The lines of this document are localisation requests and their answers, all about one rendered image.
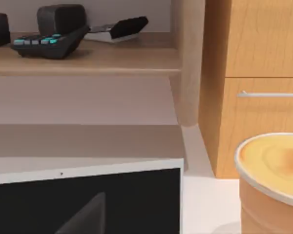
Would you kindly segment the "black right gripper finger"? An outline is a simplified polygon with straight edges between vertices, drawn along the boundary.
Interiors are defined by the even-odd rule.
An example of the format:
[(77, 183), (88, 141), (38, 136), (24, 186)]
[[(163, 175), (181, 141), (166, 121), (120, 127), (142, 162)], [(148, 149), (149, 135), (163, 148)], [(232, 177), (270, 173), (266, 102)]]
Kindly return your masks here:
[(55, 234), (105, 234), (105, 193), (94, 196)]

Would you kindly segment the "white framed blackboard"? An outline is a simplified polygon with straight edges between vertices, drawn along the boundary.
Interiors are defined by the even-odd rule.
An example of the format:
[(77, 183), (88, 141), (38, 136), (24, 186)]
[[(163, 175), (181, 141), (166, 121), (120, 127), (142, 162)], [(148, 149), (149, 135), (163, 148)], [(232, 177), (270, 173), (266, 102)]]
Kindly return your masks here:
[(181, 234), (181, 159), (0, 158), (0, 234), (55, 234), (105, 193), (105, 234)]

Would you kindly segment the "open wooden shelf unit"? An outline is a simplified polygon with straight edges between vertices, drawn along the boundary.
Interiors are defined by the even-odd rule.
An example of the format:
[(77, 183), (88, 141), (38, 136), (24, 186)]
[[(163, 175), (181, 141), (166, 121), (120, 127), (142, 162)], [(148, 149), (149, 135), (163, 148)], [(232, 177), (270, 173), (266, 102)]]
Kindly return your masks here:
[(0, 47), (0, 175), (190, 164), (205, 0), (171, 0), (168, 32), (82, 40), (49, 60)]

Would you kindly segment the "wooden cupboard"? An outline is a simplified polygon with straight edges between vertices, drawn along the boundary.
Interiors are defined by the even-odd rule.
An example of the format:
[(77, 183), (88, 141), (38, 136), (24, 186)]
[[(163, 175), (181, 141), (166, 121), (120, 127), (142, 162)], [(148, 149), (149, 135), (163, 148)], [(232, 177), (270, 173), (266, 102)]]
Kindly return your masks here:
[(232, 0), (206, 0), (205, 8), (198, 122), (213, 173), (216, 169), (218, 157), (225, 79), (236, 78), (226, 76), (231, 2)]

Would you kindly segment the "black calculator with teal keys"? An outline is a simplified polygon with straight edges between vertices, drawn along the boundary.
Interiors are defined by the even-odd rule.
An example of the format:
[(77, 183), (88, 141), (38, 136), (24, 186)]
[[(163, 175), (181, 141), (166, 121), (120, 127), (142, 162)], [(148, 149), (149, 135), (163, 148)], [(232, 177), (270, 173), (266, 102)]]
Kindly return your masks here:
[(68, 34), (22, 36), (13, 40), (11, 48), (21, 57), (64, 59), (78, 48), (89, 30), (85, 25)]

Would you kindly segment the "orange cup of coffee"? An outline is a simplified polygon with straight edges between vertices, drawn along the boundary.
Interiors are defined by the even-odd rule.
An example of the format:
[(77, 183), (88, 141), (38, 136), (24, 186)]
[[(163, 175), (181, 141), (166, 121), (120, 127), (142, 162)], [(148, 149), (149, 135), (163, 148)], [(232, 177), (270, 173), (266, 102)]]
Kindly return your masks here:
[(293, 133), (267, 133), (236, 149), (241, 234), (293, 234)]

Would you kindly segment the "wooden drawer front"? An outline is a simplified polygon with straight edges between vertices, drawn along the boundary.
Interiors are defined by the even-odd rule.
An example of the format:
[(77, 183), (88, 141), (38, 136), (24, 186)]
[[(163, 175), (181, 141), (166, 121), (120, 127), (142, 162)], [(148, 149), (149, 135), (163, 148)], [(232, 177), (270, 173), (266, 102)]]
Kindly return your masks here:
[(245, 139), (293, 132), (293, 97), (238, 97), (242, 92), (293, 93), (293, 78), (226, 78), (222, 104), (217, 178), (237, 178), (234, 153)]

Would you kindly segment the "black and white stapler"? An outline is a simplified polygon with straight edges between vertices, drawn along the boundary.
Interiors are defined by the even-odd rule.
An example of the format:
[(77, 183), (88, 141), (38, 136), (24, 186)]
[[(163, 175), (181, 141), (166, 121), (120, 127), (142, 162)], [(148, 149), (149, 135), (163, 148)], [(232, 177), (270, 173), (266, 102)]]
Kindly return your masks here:
[(94, 26), (84, 36), (85, 40), (118, 43), (134, 39), (148, 25), (149, 20), (146, 16), (120, 20), (114, 24)]

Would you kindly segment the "wooden cupboard door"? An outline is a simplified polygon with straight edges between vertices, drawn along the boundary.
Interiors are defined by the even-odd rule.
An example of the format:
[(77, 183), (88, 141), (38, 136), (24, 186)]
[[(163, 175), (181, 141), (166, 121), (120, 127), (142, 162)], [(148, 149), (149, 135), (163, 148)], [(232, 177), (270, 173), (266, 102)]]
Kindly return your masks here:
[(293, 0), (232, 0), (228, 77), (293, 77)]

